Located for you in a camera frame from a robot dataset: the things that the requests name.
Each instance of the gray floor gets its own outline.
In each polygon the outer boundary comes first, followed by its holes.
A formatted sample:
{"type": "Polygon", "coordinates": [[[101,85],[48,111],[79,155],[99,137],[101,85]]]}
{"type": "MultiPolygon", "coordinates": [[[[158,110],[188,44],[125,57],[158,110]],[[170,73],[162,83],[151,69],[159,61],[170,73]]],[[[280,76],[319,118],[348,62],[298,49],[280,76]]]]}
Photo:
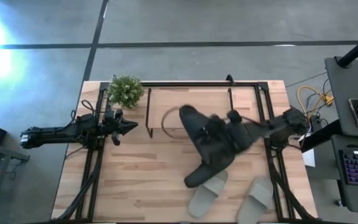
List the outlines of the gray floor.
{"type": "MultiPolygon", "coordinates": [[[[0,0],[0,44],[91,43],[102,0],[0,0]]],[[[110,1],[99,42],[358,40],[358,0],[133,0],[110,1]]],[[[143,80],[284,80],[286,85],[324,70],[324,58],[353,46],[99,49],[90,80],[130,73],[143,80]]],[[[29,126],[61,126],[76,107],[89,49],[0,50],[0,127],[21,151],[29,126]]],[[[320,89],[326,75],[287,88],[320,89]]],[[[310,93],[303,93],[305,100],[310,93]]],[[[322,117],[336,119],[334,106],[322,117]]],[[[17,178],[4,181],[0,223],[49,219],[67,145],[28,151],[17,178]]],[[[332,181],[311,180],[320,218],[358,223],[337,208],[332,181]]]]}

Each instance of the green plant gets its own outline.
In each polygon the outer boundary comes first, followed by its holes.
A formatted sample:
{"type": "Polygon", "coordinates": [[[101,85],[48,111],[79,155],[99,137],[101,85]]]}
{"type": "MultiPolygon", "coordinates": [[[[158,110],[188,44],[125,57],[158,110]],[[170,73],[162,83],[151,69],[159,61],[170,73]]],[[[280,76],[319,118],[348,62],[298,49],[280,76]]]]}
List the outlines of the green plant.
{"type": "Polygon", "coordinates": [[[140,79],[130,75],[113,75],[109,86],[109,101],[118,103],[124,108],[133,109],[137,106],[144,91],[140,79]]]}

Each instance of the wooden table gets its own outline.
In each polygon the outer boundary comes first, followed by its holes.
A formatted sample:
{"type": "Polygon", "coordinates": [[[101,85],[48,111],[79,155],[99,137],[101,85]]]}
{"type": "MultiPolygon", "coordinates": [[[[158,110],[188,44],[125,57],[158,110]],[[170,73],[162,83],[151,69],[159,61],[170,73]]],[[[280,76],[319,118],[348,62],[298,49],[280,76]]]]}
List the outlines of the wooden table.
{"type": "MultiPolygon", "coordinates": [[[[80,100],[86,99],[95,106],[99,85],[100,82],[85,82],[80,100]]],[[[268,81],[268,86],[274,113],[276,116],[280,115],[290,107],[284,82],[268,81]]],[[[213,110],[213,106],[202,108],[209,103],[208,100],[199,100],[198,91],[208,91],[214,96],[219,96],[218,103],[225,105],[224,110],[230,109],[229,101],[225,100],[227,87],[153,88],[152,96],[155,98],[150,101],[150,124],[159,127],[160,121],[153,117],[161,116],[156,114],[163,113],[175,103],[190,103],[200,111],[213,110]],[[159,91],[164,91],[164,94],[157,94],[159,91]],[[177,97],[178,92],[185,97],[176,100],[164,98],[173,95],[177,97]],[[161,105],[159,101],[166,102],[162,103],[164,106],[161,110],[151,109],[153,104],[161,105]]],[[[232,100],[234,109],[241,115],[259,120],[253,88],[232,87],[232,100]]],[[[265,102],[263,104],[265,117],[268,118],[265,102]]],[[[93,220],[95,222],[235,222],[238,209],[253,179],[258,175],[269,176],[262,140],[257,141],[245,153],[238,155],[226,169],[229,178],[223,193],[215,200],[208,214],[196,220],[187,212],[188,203],[195,189],[186,188],[183,179],[199,166],[200,155],[189,139],[172,139],[161,129],[156,128],[153,138],[150,138],[145,127],[146,106],[147,89],[138,108],[124,110],[125,119],[137,121],[139,126],[121,138],[120,146],[114,146],[110,138],[106,142],[93,220]]],[[[78,114],[85,113],[89,111],[79,104],[78,114]]],[[[171,122],[173,127],[177,125],[174,121],[171,122]]],[[[177,136],[186,136],[184,130],[179,127],[170,131],[177,136]]],[[[67,153],[79,147],[77,144],[70,144],[67,153]]],[[[287,147],[283,156],[291,190],[307,211],[317,217],[301,152],[287,147]]],[[[86,150],[82,150],[65,161],[52,218],[62,214],[78,193],[85,158],[86,150]]],[[[286,210],[282,193],[280,197],[282,208],[286,210]]],[[[85,209],[88,206],[88,198],[85,200],[85,209]]],[[[277,221],[273,206],[260,221],[277,221]]]]}

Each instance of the slipper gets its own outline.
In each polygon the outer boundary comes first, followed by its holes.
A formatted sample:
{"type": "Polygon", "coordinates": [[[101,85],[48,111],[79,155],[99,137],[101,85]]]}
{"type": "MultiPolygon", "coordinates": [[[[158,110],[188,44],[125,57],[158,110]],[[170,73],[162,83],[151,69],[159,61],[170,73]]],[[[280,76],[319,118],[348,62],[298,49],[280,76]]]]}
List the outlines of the slipper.
{"type": "Polygon", "coordinates": [[[273,184],[268,177],[256,177],[249,187],[239,213],[238,224],[256,224],[273,200],[273,184]]]}
{"type": "Polygon", "coordinates": [[[191,216],[201,218],[208,213],[214,200],[222,192],[227,176],[227,172],[223,170],[197,187],[188,207],[191,216]]]}

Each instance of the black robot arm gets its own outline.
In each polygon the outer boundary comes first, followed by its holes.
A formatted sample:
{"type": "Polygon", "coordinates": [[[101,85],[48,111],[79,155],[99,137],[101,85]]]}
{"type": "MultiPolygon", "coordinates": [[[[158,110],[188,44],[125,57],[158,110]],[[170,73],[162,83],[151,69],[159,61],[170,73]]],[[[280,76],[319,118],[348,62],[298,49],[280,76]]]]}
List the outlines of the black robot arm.
{"type": "Polygon", "coordinates": [[[308,122],[298,110],[290,109],[270,121],[257,123],[231,110],[226,123],[216,115],[210,118],[190,105],[179,109],[180,119],[201,156],[201,165],[185,178],[187,187],[197,187],[229,166],[236,154],[244,152],[258,140],[269,135],[271,146],[284,148],[292,134],[306,134],[308,122]]]}
{"type": "Polygon", "coordinates": [[[32,127],[21,134],[21,146],[25,149],[40,147],[51,143],[80,143],[84,147],[92,146],[101,136],[112,135],[115,145],[120,145],[119,135],[125,135],[138,124],[123,118],[122,110],[107,109],[102,123],[98,124],[94,114],[78,116],[65,127],[32,127]]]}

